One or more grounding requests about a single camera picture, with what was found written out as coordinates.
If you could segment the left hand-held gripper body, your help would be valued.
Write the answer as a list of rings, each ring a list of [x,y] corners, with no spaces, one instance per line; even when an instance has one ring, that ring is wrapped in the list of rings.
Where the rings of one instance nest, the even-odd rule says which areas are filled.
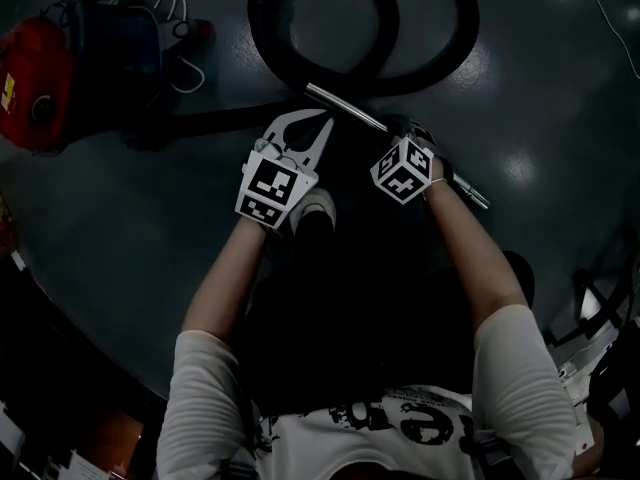
[[[280,139],[256,141],[243,165],[235,211],[277,229],[319,180],[320,138],[305,151],[288,149]]]

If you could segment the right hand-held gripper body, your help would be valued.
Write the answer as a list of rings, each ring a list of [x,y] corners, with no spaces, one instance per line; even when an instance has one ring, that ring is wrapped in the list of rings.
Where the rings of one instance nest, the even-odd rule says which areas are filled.
[[[407,203],[431,185],[433,158],[428,148],[405,137],[371,167],[371,177],[385,194]]]

